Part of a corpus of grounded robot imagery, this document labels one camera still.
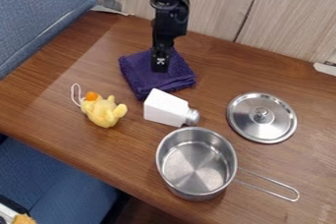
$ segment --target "wooden table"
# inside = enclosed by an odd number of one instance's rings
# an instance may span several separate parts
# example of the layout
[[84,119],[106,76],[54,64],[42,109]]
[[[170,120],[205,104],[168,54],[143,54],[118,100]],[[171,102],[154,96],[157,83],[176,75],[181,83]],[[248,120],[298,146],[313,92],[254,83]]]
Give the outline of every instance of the wooden table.
[[[147,122],[117,59],[151,43],[148,21],[89,12],[0,83],[0,132],[69,163],[191,223],[336,223],[336,79],[310,63],[190,33],[177,48],[197,85],[175,94],[201,114],[200,126],[225,136],[241,167],[297,188],[289,202],[232,183],[208,202],[173,196],[154,161],[172,127]],[[115,94],[129,113],[114,129],[94,126],[70,99],[70,86]],[[299,126],[280,144],[244,140],[225,119],[228,103],[248,91],[283,98]]]

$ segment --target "stuffed duck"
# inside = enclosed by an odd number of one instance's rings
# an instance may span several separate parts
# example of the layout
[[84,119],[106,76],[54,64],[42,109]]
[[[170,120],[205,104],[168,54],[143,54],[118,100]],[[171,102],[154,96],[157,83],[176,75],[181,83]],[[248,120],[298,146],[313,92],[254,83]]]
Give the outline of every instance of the stuffed duck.
[[117,105],[114,96],[103,99],[98,93],[89,91],[81,102],[81,109],[95,125],[110,128],[127,113],[125,104]]

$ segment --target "wire handle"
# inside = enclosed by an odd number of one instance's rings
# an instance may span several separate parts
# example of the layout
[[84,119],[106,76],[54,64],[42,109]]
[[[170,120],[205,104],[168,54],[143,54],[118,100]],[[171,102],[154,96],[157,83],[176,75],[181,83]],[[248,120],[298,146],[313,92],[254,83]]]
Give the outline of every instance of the wire handle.
[[278,182],[278,181],[276,181],[276,180],[273,180],[273,179],[270,179],[270,178],[267,178],[267,177],[258,175],[258,174],[254,173],[254,172],[248,171],[248,170],[246,170],[246,169],[244,169],[244,168],[241,168],[241,167],[239,167],[238,169],[240,169],[242,172],[245,172],[245,173],[248,173],[248,174],[257,176],[258,178],[261,178],[261,179],[263,179],[263,180],[269,181],[269,182],[271,182],[271,183],[273,183],[273,184],[276,184],[276,185],[279,185],[279,186],[281,186],[281,187],[283,187],[283,188],[289,189],[289,190],[291,190],[292,192],[294,192],[294,193],[296,194],[296,197],[295,197],[295,198],[290,198],[290,197],[286,197],[286,196],[281,196],[281,195],[276,194],[276,193],[274,193],[274,192],[272,192],[272,191],[269,191],[269,190],[266,190],[266,189],[262,189],[262,188],[260,188],[260,187],[255,186],[255,185],[252,185],[252,184],[249,184],[249,183],[240,181],[240,180],[235,180],[236,182],[238,182],[238,183],[240,183],[240,184],[242,184],[242,185],[248,186],[248,187],[250,187],[250,188],[253,188],[253,189],[262,191],[262,192],[264,192],[264,193],[267,193],[267,194],[270,194],[270,195],[273,195],[273,196],[277,196],[277,197],[286,199],[287,201],[290,201],[290,202],[298,201],[299,198],[300,198],[300,193],[299,193],[299,191],[296,190],[295,188],[291,187],[291,186],[288,186],[288,185],[286,185],[286,184],[284,184],[284,183],[281,183],[281,182]]
[[[79,99],[78,101],[76,101],[75,99],[75,87],[78,88],[79,90]],[[72,84],[71,85],[71,88],[70,88],[70,96],[71,96],[71,100],[79,107],[81,107],[81,102],[83,101],[83,98],[82,98],[82,88],[79,84]]]

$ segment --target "white salt shaker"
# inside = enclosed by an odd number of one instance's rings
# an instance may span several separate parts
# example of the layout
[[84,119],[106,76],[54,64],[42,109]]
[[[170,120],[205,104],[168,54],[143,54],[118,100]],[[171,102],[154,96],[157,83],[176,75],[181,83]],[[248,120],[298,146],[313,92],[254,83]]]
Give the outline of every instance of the white salt shaker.
[[183,124],[196,126],[199,122],[199,112],[191,109],[188,101],[157,88],[151,90],[144,102],[143,117],[175,127],[181,127]]

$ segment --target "pan handle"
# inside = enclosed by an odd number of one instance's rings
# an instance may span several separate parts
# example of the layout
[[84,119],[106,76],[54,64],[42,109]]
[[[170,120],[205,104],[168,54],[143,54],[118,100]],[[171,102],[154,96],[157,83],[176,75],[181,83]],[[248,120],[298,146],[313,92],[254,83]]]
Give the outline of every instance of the pan handle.
[[237,180],[237,179],[235,180],[236,182],[238,182],[238,183],[240,183],[240,184],[242,184],[242,185],[248,186],[248,187],[250,187],[250,188],[253,188],[253,189],[262,191],[262,192],[264,192],[264,193],[267,193],[267,194],[270,194],[270,195],[273,195],[273,196],[277,196],[277,197],[286,199],[286,200],[291,201],[291,202],[298,201],[299,198],[300,198],[300,193],[299,193],[299,191],[296,190],[296,189],[293,188],[293,187],[290,187],[290,186],[288,186],[288,185],[286,185],[286,184],[283,184],[283,183],[281,183],[281,182],[278,182],[278,181],[276,181],[276,180],[273,180],[273,179],[270,179],[270,178],[267,178],[267,177],[258,175],[258,174],[254,173],[254,172],[248,171],[248,170],[246,170],[246,169],[244,169],[244,168],[241,168],[241,167],[239,167],[238,169],[240,169],[240,170],[241,170],[242,172],[244,172],[244,173],[248,173],[248,174],[257,176],[258,178],[261,178],[261,179],[263,179],[263,180],[269,181],[269,182],[271,182],[271,183],[273,183],[273,184],[276,184],[276,185],[279,185],[279,186],[281,186],[281,187],[283,187],[283,188],[289,189],[289,190],[291,190],[292,192],[294,192],[294,193],[296,194],[296,197],[294,197],[294,198],[290,198],[290,197],[286,197],[286,196],[281,196],[281,195],[278,195],[278,194],[276,194],[276,193],[274,193],[274,192],[272,192],[272,191],[269,191],[269,190],[266,190],[266,189],[262,189],[262,188],[260,188],[260,187],[255,186],[255,185],[252,185],[252,184],[249,184],[249,183],[246,183],[246,182]]

